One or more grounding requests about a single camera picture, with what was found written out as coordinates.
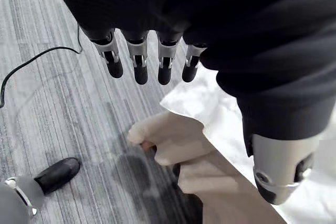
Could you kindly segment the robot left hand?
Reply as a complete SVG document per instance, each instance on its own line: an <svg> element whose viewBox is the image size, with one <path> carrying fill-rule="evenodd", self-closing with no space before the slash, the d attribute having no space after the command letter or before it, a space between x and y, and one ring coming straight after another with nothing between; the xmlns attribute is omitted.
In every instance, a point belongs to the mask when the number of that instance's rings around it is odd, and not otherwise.
<svg viewBox="0 0 336 224"><path fill-rule="evenodd" d="M202 45L202 65L236 98L262 197L284 203L312 167L335 106L335 0L64 0L93 41L118 28Z"/></svg>

